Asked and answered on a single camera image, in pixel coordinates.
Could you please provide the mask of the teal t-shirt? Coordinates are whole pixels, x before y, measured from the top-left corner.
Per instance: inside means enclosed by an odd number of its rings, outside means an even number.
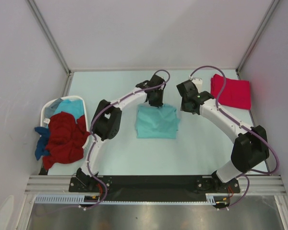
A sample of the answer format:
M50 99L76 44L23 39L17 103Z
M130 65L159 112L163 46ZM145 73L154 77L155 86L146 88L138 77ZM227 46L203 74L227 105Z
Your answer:
M176 139L180 119L176 107L165 104L162 107L140 105L137 108L135 129L141 139Z

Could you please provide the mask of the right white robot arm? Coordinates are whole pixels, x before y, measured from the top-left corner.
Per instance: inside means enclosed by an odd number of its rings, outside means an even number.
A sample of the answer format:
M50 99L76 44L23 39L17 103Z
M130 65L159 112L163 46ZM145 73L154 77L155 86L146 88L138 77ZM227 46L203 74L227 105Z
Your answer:
M180 109L200 115L223 131L233 143L230 160L213 173L212 188L224 192L229 181L252 170L269 157L266 130L262 126L252 127L217 104L207 91L199 92L192 80L177 85L181 96Z

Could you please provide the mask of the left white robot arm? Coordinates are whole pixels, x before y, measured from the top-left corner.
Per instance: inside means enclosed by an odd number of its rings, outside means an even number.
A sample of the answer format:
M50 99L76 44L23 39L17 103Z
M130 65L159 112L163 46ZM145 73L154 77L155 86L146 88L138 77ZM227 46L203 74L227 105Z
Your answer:
M122 111L128 107L148 102L150 106L163 106L163 92L170 80L168 71L156 71L150 80L145 80L126 95L112 101L99 102L90 126L92 136L91 147L82 166L76 172L76 184L84 192L92 192L98 185L107 188L104 182L98 179L98 153L106 141L113 139L119 132Z

